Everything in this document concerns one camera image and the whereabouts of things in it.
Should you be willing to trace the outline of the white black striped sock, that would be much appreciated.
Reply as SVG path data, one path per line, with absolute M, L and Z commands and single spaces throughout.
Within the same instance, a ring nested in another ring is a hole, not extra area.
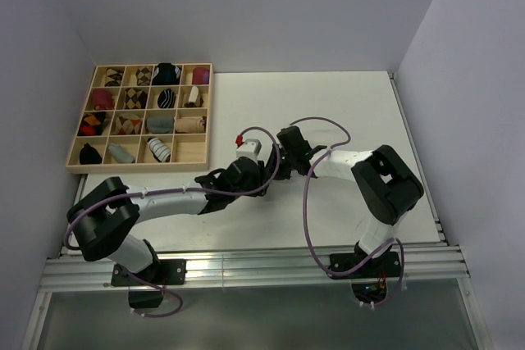
M 171 149 L 159 138 L 149 138 L 148 148 L 156 161 L 165 163 L 171 160 Z

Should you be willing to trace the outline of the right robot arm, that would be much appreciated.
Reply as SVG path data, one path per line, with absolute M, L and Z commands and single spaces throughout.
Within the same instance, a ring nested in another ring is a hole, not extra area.
M 424 195 L 422 183 L 389 145 L 368 151 L 344 151 L 333 147 L 313 148 L 296 125 L 277 134 L 285 169 L 280 179 L 288 179 L 294 170 L 304 175 L 302 214 L 305 240 L 316 262 L 308 228 L 309 186 L 313 178 L 331 178 L 354 182 L 372 215 L 364 234 L 355 245 L 355 266 L 359 273 L 375 275 L 383 266 L 383 255 L 395 241 L 395 231 Z

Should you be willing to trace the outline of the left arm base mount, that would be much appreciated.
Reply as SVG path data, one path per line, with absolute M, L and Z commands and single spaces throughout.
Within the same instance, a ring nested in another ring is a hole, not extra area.
M 185 274 L 185 259 L 157 260 L 136 273 L 115 264 L 110 285 L 114 288 L 128 288 L 128 304 L 133 311 L 146 316 L 170 316 L 182 309 L 184 301 L 169 287 L 184 284 Z M 175 310 L 155 313 L 165 301 L 175 301 Z

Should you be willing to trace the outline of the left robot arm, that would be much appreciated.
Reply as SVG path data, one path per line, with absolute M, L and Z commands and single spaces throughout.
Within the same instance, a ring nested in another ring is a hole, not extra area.
M 165 193 L 125 185 L 118 176 L 104 180 L 66 214 L 86 261 L 108 258 L 141 284 L 162 278 L 161 262 L 150 242 L 130 234 L 146 220 L 221 211 L 240 196 L 258 197 L 276 166 L 241 157 Z

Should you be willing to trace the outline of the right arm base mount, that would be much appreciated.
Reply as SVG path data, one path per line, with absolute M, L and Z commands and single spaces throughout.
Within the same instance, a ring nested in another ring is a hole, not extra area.
M 328 268 L 334 272 L 351 270 L 365 256 L 362 252 L 332 253 L 329 256 Z M 346 276 L 334 276 L 332 279 L 351 280 L 351 289 L 355 298 L 371 307 L 387 299 L 389 295 L 387 280 L 399 278 L 402 273 L 399 254 L 388 249 L 352 273 Z

